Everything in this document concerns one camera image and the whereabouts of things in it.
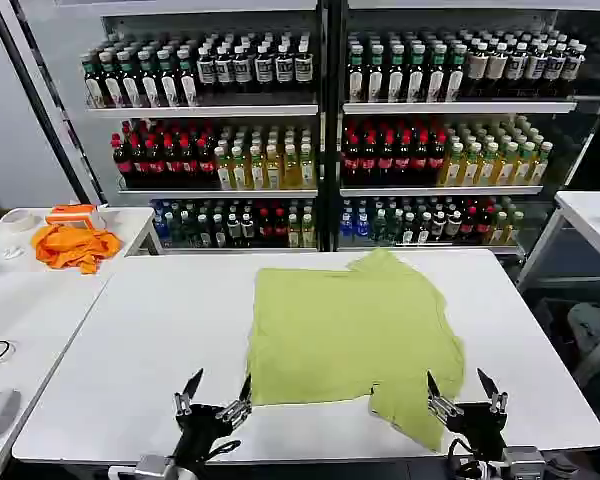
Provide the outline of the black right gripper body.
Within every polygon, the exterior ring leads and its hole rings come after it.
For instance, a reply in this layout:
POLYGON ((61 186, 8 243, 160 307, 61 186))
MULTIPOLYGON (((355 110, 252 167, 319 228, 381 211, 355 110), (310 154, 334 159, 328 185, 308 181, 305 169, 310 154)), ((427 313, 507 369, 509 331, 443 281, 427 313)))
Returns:
POLYGON ((461 404, 461 414, 448 416, 446 427, 462 435, 476 459, 501 459, 505 442, 501 432, 506 414, 492 412, 489 404, 461 404))

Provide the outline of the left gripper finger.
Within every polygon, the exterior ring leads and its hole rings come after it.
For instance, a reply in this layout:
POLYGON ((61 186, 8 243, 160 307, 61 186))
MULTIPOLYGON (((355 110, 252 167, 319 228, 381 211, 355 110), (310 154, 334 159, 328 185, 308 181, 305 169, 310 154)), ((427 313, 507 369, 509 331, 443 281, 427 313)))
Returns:
POLYGON ((251 412, 251 375, 248 374, 238 399, 221 409, 216 414, 216 419, 223 422, 225 425, 240 426, 251 412))
POLYGON ((191 401, 201 382, 204 369, 200 368, 185 384, 181 392, 174 394, 174 405, 177 416, 189 415, 191 413, 191 401))

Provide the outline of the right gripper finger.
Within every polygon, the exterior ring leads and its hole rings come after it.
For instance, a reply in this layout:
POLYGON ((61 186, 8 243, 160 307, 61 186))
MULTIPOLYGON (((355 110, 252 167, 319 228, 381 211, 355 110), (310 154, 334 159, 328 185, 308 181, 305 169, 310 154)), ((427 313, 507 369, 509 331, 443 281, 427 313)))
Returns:
POLYGON ((482 369, 477 369, 479 380, 490 400, 489 410, 491 413, 505 413, 508 401, 508 393, 500 392, 494 382, 482 369))
POLYGON ((445 426, 450 420, 458 420, 463 410, 441 394, 434 376, 427 372, 427 406, 429 411, 445 426))

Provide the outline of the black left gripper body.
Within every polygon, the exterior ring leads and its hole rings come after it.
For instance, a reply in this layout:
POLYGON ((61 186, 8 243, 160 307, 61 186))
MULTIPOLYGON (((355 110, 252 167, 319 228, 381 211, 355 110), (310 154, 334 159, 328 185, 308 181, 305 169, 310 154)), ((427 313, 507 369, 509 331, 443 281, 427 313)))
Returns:
POLYGON ((175 466, 195 468, 240 446, 240 440, 230 440, 213 449, 216 440, 229 437, 233 433, 233 426, 225 425, 216 419, 216 414, 221 409, 221 406, 194 404, 189 415, 176 417, 181 437, 172 455, 175 466))

